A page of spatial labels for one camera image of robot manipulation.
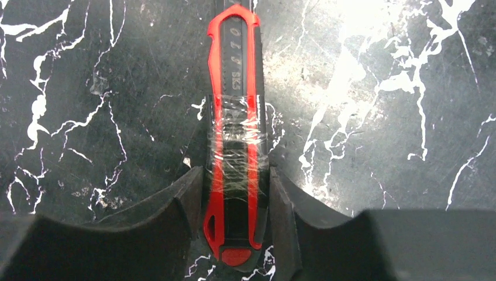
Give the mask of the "red black utility knife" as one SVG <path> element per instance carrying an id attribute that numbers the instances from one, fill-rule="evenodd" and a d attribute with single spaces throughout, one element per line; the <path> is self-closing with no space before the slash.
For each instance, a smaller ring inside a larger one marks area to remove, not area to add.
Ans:
<path id="1" fill-rule="evenodd" d="M 263 247 L 270 174 L 260 19 L 253 1 L 216 1 L 215 13 L 202 228 L 219 262 L 249 272 Z"/>

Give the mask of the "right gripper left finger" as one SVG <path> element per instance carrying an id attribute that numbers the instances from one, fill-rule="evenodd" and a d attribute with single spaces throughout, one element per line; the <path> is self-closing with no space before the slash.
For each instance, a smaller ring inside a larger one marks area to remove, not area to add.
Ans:
<path id="1" fill-rule="evenodd" d="M 204 171 L 100 221 L 1 215 L 2 280 L 183 280 L 197 237 Z"/>

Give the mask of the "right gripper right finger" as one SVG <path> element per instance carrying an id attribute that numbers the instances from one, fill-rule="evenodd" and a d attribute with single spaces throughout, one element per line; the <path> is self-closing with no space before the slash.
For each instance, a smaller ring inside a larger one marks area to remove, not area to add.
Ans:
<path id="1" fill-rule="evenodd" d="M 349 217 L 270 172 L 276 280 L 494 280 L 495 212 L 365 210 Z"/>

